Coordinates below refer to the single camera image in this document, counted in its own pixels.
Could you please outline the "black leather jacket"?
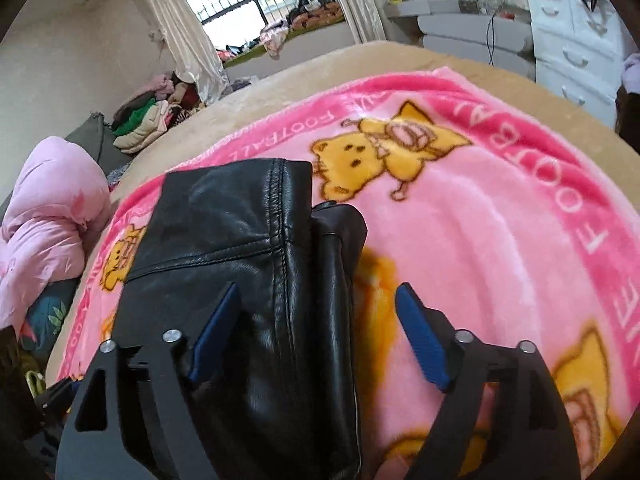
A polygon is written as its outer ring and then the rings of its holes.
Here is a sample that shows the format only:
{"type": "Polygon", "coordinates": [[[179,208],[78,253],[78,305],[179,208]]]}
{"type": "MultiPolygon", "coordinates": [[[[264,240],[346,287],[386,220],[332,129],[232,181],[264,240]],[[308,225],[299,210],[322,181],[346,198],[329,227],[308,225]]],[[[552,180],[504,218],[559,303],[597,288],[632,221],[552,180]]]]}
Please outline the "black leather jacket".
{"type": "Polygon", "coordinates": [[[367,227],[311,201],[309,162],[252,159],[165,177],[113,338],[184,330],[224,286],[241,309],[194,422],[225,479],[355,479],[361,470],[352,279],[367,227]]]}

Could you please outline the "stack of folded clothes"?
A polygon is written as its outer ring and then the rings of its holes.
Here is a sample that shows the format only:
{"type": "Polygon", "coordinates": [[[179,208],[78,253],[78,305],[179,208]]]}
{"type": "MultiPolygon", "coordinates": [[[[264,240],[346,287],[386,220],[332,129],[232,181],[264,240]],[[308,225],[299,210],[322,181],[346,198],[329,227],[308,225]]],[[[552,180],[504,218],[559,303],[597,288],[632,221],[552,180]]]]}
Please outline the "stack of folded clothes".
{"type": "Polygon", "coordinates": [[[113,145],[124,154],[138,154],[204,108],[195,84],[175,73],[154,76],[114,113],[113,145]]]}

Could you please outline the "clothes pile on windowsill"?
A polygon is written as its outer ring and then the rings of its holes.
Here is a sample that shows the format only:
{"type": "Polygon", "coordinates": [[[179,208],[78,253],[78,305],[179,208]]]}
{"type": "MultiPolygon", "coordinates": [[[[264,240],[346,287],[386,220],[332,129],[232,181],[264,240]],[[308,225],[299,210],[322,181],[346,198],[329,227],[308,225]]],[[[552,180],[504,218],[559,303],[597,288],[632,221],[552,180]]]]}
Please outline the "clothes pile on windowsill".
{"type": "Polygon", "coordinates": [[[263,54],[278,60],[287,41],[344,21],[343,9],[335,0],[297,0],[285,18],[266,25],[257,38],[241,47],[227,46],[216,52],[223,66],[240,64],[263,54]]]}

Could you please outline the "dark floral pillow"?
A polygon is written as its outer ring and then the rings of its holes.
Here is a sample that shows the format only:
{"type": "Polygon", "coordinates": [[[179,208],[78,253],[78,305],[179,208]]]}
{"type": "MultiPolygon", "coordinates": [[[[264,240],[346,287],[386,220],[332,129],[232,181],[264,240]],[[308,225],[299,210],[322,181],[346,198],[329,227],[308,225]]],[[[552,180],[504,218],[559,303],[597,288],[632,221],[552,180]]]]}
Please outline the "dark floral pillow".
{"type": "Polygon", "coordinates": [[[45,367],[73,303],[80,278],[51,283],[29,307],[21,329],[21,347],[45,367]]]}

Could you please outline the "pink cartoon bear blanket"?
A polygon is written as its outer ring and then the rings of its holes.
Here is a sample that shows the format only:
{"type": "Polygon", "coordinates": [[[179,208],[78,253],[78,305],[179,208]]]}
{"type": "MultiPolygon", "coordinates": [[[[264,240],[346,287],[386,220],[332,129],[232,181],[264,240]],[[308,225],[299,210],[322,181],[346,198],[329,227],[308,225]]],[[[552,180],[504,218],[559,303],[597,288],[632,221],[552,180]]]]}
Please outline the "pink cartoon bear blanket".
{"type": "Polygon", "coordinates": [[[449,68],[356,80],[125,192],[48,373],[63,478],[634,467],[639,217],[449,68]]]}

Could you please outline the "pink quilt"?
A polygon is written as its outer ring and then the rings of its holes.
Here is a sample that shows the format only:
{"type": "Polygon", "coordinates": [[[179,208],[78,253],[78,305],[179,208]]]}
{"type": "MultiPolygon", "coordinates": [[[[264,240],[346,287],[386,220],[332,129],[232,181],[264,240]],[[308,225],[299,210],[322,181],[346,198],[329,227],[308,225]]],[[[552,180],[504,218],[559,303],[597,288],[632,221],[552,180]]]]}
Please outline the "pink quilt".
{"type": "Polygon", "coordinates": [[[1,326],[19,333],[49,284],[78,278],[86,245],[111,212],[100,166],[59,136],[39,142],[24,163],[1,225],[1,326]]]}

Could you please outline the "tan bed cover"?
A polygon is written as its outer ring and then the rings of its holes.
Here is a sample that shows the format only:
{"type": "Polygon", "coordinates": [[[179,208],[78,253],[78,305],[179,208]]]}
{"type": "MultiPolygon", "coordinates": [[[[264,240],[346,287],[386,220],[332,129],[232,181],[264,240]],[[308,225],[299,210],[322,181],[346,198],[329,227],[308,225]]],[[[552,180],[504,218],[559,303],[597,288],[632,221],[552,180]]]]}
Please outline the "tan bed cover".
{"type": "Polygon", "coordinates": [[[347,174],[336,150],[404,104],[465,135],[420,162],[406,197],[389,172],[342,195],[368,227],[369,288],[408,281],[490,341],[524,337],[559,363],[588,327],[614,376],[639,382],[639,159],[614,133],[521,76],[417,47],[374,42],[288,68],[206,107],[132,161],[46,369],[85,373],[113,322],[108,252],[136,244],[169,171],[252,158],[306,160],[315,202],[347,174]]]}

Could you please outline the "left cream curtain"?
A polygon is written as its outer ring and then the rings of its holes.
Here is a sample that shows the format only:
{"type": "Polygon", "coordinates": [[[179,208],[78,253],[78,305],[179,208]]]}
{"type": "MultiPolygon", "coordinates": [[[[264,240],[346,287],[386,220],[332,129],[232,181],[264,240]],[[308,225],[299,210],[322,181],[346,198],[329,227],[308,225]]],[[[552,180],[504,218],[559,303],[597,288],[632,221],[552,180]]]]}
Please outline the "left cream curtain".
{"type": "Polygon", "coordinates": [[[186,0],[146,0],[176,62],[175,73],[195,84],[205,105],[220,99],[229,81],[203,25],[186,0]]]}

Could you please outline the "lilac garment on chair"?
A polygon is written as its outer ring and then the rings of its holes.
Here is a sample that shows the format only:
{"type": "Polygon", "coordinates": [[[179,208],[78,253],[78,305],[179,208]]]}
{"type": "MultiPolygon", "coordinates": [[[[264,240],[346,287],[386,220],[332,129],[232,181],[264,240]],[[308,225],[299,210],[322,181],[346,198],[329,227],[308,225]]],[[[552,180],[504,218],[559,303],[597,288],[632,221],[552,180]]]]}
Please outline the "lilac garment on chair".
{"type": "Polygon", "coordinates": [[[622,86],[627,93],[640,94],[640,53],[628,56],[623,64],[622,86]]]}

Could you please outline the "white drawer chest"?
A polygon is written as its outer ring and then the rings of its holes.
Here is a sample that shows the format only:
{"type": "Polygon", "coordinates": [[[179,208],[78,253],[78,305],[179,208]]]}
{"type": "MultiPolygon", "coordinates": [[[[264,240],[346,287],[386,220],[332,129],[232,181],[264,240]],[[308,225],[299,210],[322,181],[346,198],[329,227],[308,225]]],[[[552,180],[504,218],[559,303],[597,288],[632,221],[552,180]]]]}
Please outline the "white drawer chest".
{"type": "Polygon", "coordinates": [[[638,51],[610,0],[528,0],[536,83],[613,128],[624,62],[638,51]]]}

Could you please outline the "grey low cabinet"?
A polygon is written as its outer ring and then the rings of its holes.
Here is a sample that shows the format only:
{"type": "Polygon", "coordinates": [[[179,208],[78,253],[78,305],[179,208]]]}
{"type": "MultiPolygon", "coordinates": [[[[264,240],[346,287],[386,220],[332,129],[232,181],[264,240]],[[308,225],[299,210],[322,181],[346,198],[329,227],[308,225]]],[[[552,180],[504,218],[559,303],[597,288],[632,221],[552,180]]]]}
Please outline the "grey low cabinet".
{"type": "Polygon", "coordinates": [[[427,50],[536,78],[532,26],[524,10],[483,14],[465,10],[460,0],[408,0],[386,3],[384,13],[411,24],[427,50]]]}

